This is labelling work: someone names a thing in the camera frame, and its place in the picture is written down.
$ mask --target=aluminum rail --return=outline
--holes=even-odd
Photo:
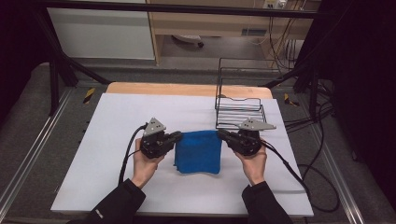
[[[93,10],[173,12],[173,13],[193,13],[193,14],[213,14],[213,15],[299,18],[299,19],[335,18],[334,14],[324,13],[324,12],[301,11],[301,10],[274,10],[274,9],[247,8],[247,7],[208,7],[208,6],[66,1],[66,0],[36,0],[35,4],[41,7],[93,9]]]

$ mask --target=tripod leg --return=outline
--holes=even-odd
[[[94,73],[93,71],[91,71],[90,69],[84,67],[82,64],[74,61],[73,59],[71,59],[69,56],[63,54],[64,59],[69,62],[69,64],[71,66],[73,66],[74,68],[76,68],[77,70],[79,70],[80,72],[84,73],[85,75],[87,75],[88,77],[91,77],[93,79],[95,79],[96,81],[102,83],[102,84],[110,84],[112,83],[112,81],[109,81],[99,75],[97,75],[96,73]]]
[[[289,71],[287,74],[285,74],[284,76],[280,77],[278,80],[274,80],[271,82],[268,82],[265,85],[260,85],[259,87],[266,87],[268,89],[271,89],[273,87],[275,87],[276,85],[288,80],[291,77],[297,77],[299,76],[303,71],[305,71],[306,65],[300,65],[296,68],[294,68],[293,70]]]

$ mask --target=white cabinet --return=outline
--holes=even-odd
[[[147,12],[49,8],[49,14],[70,57],[154,60]]]

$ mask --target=floor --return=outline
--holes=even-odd
[[[93,71],[103,77],[117,81],[136,82],[174,82],[215,84],[219,67],[219,58],[263,59],[261,49],[252,43],[255,40],[243,38],[203,37],[205,46],[198,48],[174,39],[165,38],[163,59],[160,65],[153,62],[119,62],[106,61],[95,63],[85,61]],[[50,111],[49,69],[39,66],[33,72],[32,78],[25,88],[21,99],[14,105],[5,123],[0,129],[0,192],[4,196],[10,192],[12,178],[18,173],[20,165],[29,155],[31,146],[35,143],[41,129],[48,121]],[[256,77],[256,72],[240,69],[231,76]],[[40,145],[40,154],[33,156],[30,166],[26,166],[29,175],[22,176],[21,188],[15,188],[15,194],[9,201],[12,204],[2,204],[0,214],[5,215],[3,223],[65,223],[68,219],[81,216],[65,216],[50,211],[51,203],[56,196],[56,189],[62,184],[68,166],[78,150],[79,141],[84,130],[89,125],[92,113],[100,100],[106,86],[93,82],[90,78],[78,74],[80,82],[76,88],[61,87],[63,92],[70,94],[67,105],[63,107],[62,115],[53,120],[56,125],[50,135]],[[308,99],[307,93],[295,94],[292,90],[294,78],[273,88],[274,97],[278,100],[284,120],[296,120],[307,117],[304,107]],[[236,84],[257,85],[256,82],[239,80]],[[323,81],[323,85],[332,84]],[[83,100],[89,88],[95,87],[88,104]],[[285,104],[285,93],[294,104]],[[324,104],[327,96],[319,96],[318,101]],[[346,181],[362,220],[355,222],[348,218],[345,204],[340,204],[334,212],[326,213],[314,209],[315,216],[307,219],[308,223],[396,223],[395,211],[378,188],[370,171],[364,163],[353,161],[352,151],[337,123],[336,115],[322,120],[325,147],[331,152],[334,161]],[[307,126],[293,132],[290,129],[289,138],[298,163],[309,163],[318,151],[318,125]],[[321,154],[314,166],[327,178],[332,178],[332,171],[326,163],[326,154]],[[318,207],[331,209],[336,204],[335,195],[329,183],[315,172],[308,173],[306,183],[312,190],[313,203]],[[165,223],[166,217],[138,217],[136,223]],[[196,218],[197,223],[241,223],[244,219],[235,218]]]

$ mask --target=white table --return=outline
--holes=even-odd
[[[66,214],[91,211],[117,186],[132,133],[152,117],[167,127],[167,133],[214,130],[214,101],[214,97],[202,96],[104,93],[51,210]],[[262,104],[267,122],[277,128],[261,132],[261,136],[299,174],[276,100],[263,99]],[[240,160],[225,143],[218,175],[182,175],[173,165],[174,152],[166,155],[143,188],[147,199],[138,214],[229,217],[247,214],[241,193],[248,180]],[[274,153],[269,150],[267,153],[265,178],[278,202],[292,217],[313,216],[304,189]],[[131,158],[125,178],[132,173]]]

